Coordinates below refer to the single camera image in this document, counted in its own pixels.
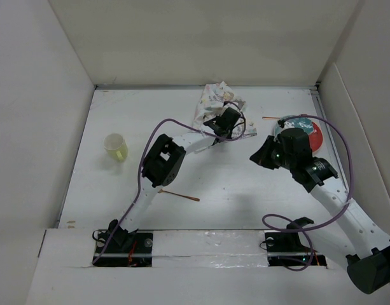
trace purple cable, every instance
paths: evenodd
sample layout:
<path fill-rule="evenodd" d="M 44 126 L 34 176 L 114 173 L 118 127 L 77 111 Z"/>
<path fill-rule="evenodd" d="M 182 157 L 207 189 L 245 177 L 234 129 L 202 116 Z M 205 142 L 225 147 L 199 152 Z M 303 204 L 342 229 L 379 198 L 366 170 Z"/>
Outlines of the purple cable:
<path fill-rule="evenodd" d="M 191 126 L 188 126 L 186 124 L 183 124 L 181 122 L 178 122 L 176 121 L 175 119 L 164 119 L 163 121 L 161 121 L 157 127 L 155 127 L 155 129 L 152 131 L 146 145 L 145 145 L 145 148 L 144 148 L 144 151 L 143 151 L 143 154 L 141 156 L 141 160 L 139 162 L 139 165 L 138 165 L 138 174 L 137 174 L 137 184 L 138 184 L 138 191 L 137 191 L 137 195 L 136 197 L 134 198 L 134 200 L 132 201 L 131 205 L 129 206 L 129 208 L 127 209 L 127 211 L 123 214 L 123 216 L 120 218 L 120 220 L 118 221 L 117 225 L 115 226 L 115 228 L 113 229 L 113 231 L 110 233 L 106 243 L 104 244 L 104 247 L 103 249 L 101 250 L 100 254 L 93 260 L 92 264 L 95 264 L 99 259 L 100 257 L 103 255 L 103 253 L 107 250 L 107 247 L 109 245 L 109 242 L 110 240 L 113 238 L 114 236 L 114 233 L 117 231 L 117 229 L 120 227 L 120 224 L 124 221 L 124 219 L 127 217 L 128 213 L 131 211 L 132 207 L 137 203 L 138 201 L 138 198 L 139 198 L 139 195 L 141 193 L 141 168 L 143 167 L 143 163 L 144 163 L 144 159 L 145 159 L 145 156 L 146 156 L 146 153 L 147 153 L 147 150 L 148 148 L 150 147 L 150 144 L 151 144 L 151 141 L 153 140 L 156 132 L 158 131 L 158 129 L 163 125 L 165 124 L 166 122 L 173 122 L 175 124 L 178 124 L 179 126 L 182 126 L 182 127 L 185 127 L 193 132 L 197 132 L 197 133 L 203 133 L 204 135 L 208 135 L 210 137 L 214 137 L 216 139 L 219 139 L 219 140 L 222 140 L 222 141 L 227 141 L 227 142 L 233 142 L 233 141 L 236 141 L 236 140 L 239 140 L 242 138 L 242 136 L 244 135 L 244 133 L 246 132 L 246 117 L 244 116 L 244 113 L 241 111 L 241 109 L 239 108 L 239 106 L 237 106 L 235 103 L 233 102 L 225 102 L 225 103 L 228 103 L 228 104 L 232 104 L 234 106 L 236 106 L 236 108 L 240 111 L 241 113 L 241 116 L 242 116 L 242 119 L 243 119 L 243 122 L 242 124 L 244 124 L 244 128 L 243 128 L 243 131 L 241 132 L 241 134 L 237 137 L 237 138 L 234 138 L 234 139 L 226 139 L 226 138 L 223 138 L 223 137 L 219 137 L 218 135 L 215 135 L 213 133 L 209 133 L 209 132 L 203 132 L 202 130 L 199 130 L 199 129 L 196 129 L 196 128 L 193 128 Z"/>
<path fill-rule="evenodd" d="M 274 214 L 274 213 L 264 215 L 264 217 L 262 218 L 263 224 L 266 225 L 268 228 L 270 228 L 272 230 L 276 230 L 276 231 L 281 232 L 281 233 L 299 233 L 299 232 L 303 233 L 303 235 L 306 237 L 306 239 L 308 241 L 309 248 L 310 248 L 310 256 L 309 256 L 308 262 L 306 263 L 306 265 L 304 267 L 302 267 L 300 269 L 292 269 L 292 268 L 289 268 L 287 266 L 284 266 L 287 269 L 292 270 L 292 271 L 303 271 L 303 270 L 307 269 L 310 266 L 310 264 L 312 263 L 312 260 L 314 258 L 314 248 L 312 246 L 312 241 L 310 240 L 310 238 L 308 237 L 306 232 L 313 231 L 313 230 L 316 230 L 316 229 L 321 229 L 322 227 L 326 227 L 328 224 L 331 224 L 332 222 L 335 222 L 336 220 L 341 218 L 341 216 L 344 214 L 344 212 L 346 212 L 346 210 L 349 208 L 349 200 L 353 196 L 354 179 L 353 179 L 353 166 L 352 166 L 352 156 L 351 156 L 350 148 L 349 148 L 349 145 L 347 144 L 346 138 L 342 135 L 342 132 L 333 123 L 329 122 L 326 119 L 320 118 L 319 116 L 310 116 L 308 114 L 301 114 L 300 116 L 290 116 L 290 117 L 284 118 L 282 120 L 283 121 L 288 121 L 290 119 L 297 119 L 297 118 L 318 119 L 318 120 L 320 120 L 322 122 L 325 122 L 329 126 L 331 126 L 337 132 L 337 134 L 342 139 L 342 142 L 343 142 L 343 144 L 345 145 L 345 148 L 346 148 L 347 160 L 348 160 L 348 163 L 349 163 L 349 175 L 350 175 L 350 177 L 349 177 L 349 192 L 347 194 L 347 199 L 346 199 L 347 203 L 344 205 L 344 207 L 341 209 L 341 211 L 338 214 L 336 214 L 336 216 L 334 216 L 333 218 L 331 218 L 330 220 L 328 220 L 328 221 L 326 221 L 326 222 L 324 222 L 322 224 L 318 224 L 317 226 L 308 227 L 308 228 L 300 227 L 299 229 L 281 229 L 279 227 L 274 227 L 274 226 L 271 226 L 270 224 L 267 224 L 265 219 L 267 219 L 268 217 L 277 217 L 277 218 L 281 218 L 281 219 L 284 219 L 286 221 L 289 221 L 290 223 L 294 223 L 294 222 L 291 219 L 287 218 L 287 217 L 284 217 L 284 216 L 279 215 L 279 214 Z M 290 257 L 287 257 L 287 258 L 284 258 L 284 259 L 301 262 L 298 259 L 293 259 L 293 258 L 290 258 Z"/>

